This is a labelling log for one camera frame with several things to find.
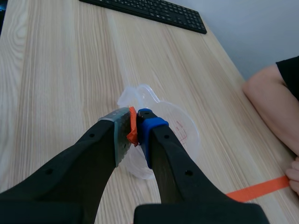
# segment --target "wood grain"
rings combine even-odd
[[[217,39],[77,0],[9,1],[0,39],[0,190],[28,177],[117,108],[126,86],[146,83],[196,123],[198,166],[224,193],[283,175],[293,157],[241,91]],[[96,223],[132,223],[160,201],[155,180],[122,166]],[[289,189],[254,200],[271,223],[297,223]]]

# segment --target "black sleeve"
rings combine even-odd
[[[276,64],[288,89],[299,100],[299,56]]]

